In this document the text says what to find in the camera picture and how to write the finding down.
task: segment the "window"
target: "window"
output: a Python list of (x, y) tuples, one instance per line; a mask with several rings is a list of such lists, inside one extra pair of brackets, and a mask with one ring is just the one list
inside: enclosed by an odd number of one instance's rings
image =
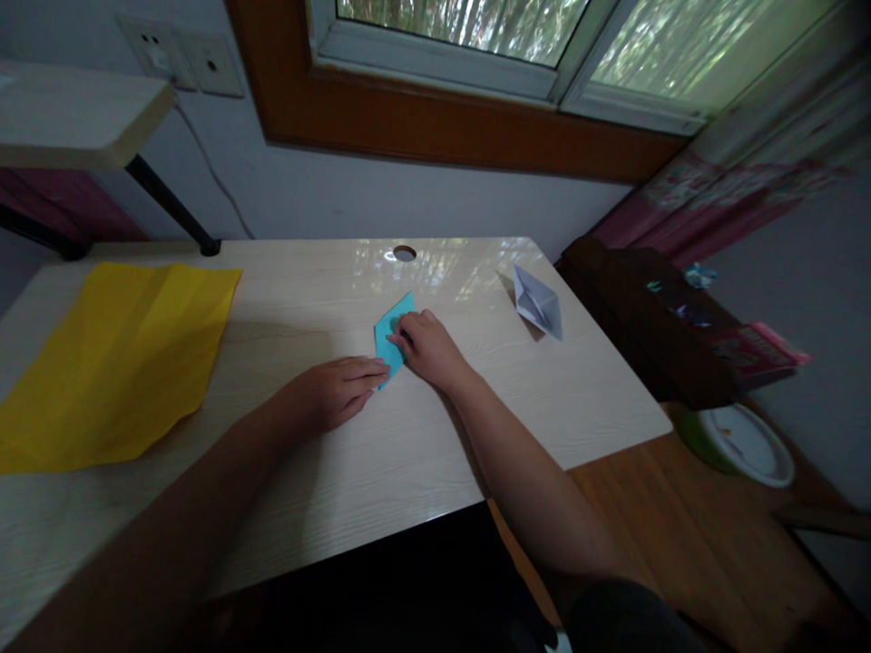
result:
[(316, 66), (692, 135), (838, 0), (308, 0)]

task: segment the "desk surface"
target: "desk surface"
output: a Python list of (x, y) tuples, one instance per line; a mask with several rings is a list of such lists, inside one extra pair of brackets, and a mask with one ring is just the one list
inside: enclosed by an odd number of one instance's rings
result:
[[(416, 249), (416, 260), (395, 260), (400, 243)], [(418, 309), (431, 308), (444, 321), (472, 365), (563, 468), (670, 430), (541, 251), (514, 238), (225, 241), (214, 258), (187, 243), (97, 245), (85, 260), (45, 266), (0, 321), (0, 398), (100, 260), (244, 272), (198, 413), (131, 463), (0, 476), (0, 642), (234, 420), (311, 365), (373, 356), (374, 324), (409, 290)], [(542, 337), (514, 312), (513, 263), (559, 294), (563, 342)], [(483, 498), (445, 404), (404, 367), (362, 414), (288, 458), (253, 508), (212, 593)]]

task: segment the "hand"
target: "hand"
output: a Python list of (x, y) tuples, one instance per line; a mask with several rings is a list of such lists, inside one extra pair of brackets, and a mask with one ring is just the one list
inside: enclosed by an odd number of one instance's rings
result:
[(382, 359), (367, 356), (315, 365), (246, 419), (281, 443), (323, 435), (363, 410), (374, 389), (390, 377), (389, 371)]
[(446, 393), (450, 394), (456, 382), (473, 371), (445, 325), (429, 309), (400, 317), (396, 333), (388, 339), (402, 349), (415, 372)]

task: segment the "wooden window sill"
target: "wooden window sill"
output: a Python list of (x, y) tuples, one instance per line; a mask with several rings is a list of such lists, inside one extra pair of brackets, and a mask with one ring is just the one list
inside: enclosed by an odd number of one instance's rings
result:
[(689, 139), (313, 69), (304, 0), (225, 0), (269, 141), (638, 184)]

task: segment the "right hand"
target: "right hand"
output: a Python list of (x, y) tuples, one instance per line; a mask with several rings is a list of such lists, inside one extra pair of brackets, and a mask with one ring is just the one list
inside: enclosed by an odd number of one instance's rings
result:
[(473, 371), (445, 325), (428, 308), (400, 317), (396, 333), (388, 340), (402, 349), (415, 372), (444, 392), (450, 393), (457, 381)]

